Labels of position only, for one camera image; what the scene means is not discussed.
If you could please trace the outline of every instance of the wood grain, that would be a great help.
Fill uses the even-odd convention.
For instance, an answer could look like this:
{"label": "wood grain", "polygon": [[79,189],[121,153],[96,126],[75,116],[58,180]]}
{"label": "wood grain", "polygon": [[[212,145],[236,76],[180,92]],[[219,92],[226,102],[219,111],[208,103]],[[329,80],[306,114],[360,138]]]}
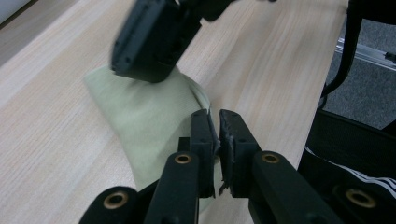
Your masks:
{"label": "wood grain", "polygon": [[[40,0],[0,30],[0,223],[77,223],[104,189],[134,186],[117,136],[82,83],[108,63],[131,1]],[[178,63],[213,111],[240,113],[263,149],[300,159],[345,0],[238,1]],[[202,223],[251,223],[221,197]]]}

